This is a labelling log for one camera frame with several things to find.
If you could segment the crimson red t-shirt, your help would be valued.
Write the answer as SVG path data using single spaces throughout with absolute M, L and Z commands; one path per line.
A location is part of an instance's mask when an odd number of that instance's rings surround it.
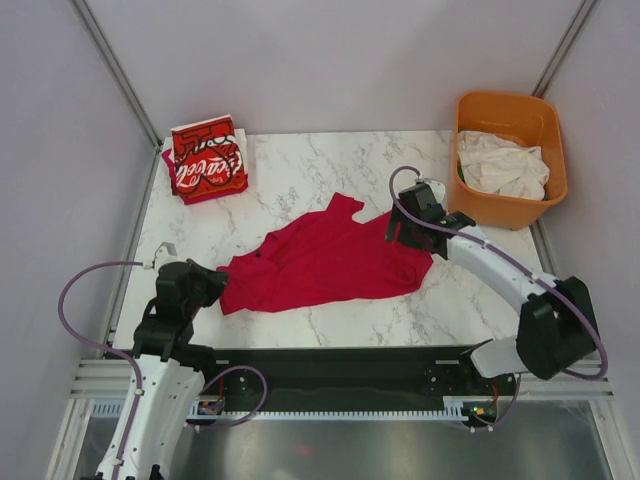
M 221 270 L 230 280 L 222 313 L 276 313 L 353 299 L 385 299 L 418 290 L 433 265 L 430 253 L 385 240 L 389 212 L 366 223 L 364 203 L 340 193 L 323 211 L 268 233 L 254 251 Z

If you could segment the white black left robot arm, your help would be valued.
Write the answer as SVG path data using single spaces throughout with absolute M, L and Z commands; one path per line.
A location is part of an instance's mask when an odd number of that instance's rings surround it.
M 213 349 L 190 342 L 197 313 L 214 305 L 229 274 L 193 260 L 157 269 L 155 296 L 134 332 L 131 383 L 97 479 L 167 479 L 187 415 L 219 382 Z

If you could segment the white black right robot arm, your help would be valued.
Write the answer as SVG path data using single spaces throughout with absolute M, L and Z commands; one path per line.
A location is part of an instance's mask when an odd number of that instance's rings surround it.
M 582 380 L 604 378 L 609 362 L 586 284 L 575 276 L 561 280 L 525 265 L 497 246 L 473 219 L 446 212 L 436 186 L 419 181 L 391 194 L 387 241 L 424 250 L 471 272 L 518 316 L 514 335 L 472 348 L 470 361 L 457 371 L 460 386 L 477 394 L 494 377 L 521 373 L 541 380 L 560 373 Z

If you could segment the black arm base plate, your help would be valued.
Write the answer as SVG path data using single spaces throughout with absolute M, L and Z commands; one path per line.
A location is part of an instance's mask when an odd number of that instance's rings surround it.
M 227 412 L 364 413 L 436 410 L 447 397 L 510 396 L 514 378 L 485 379 L 468 346 L 214 350 L 179 359 L 213 380 Z

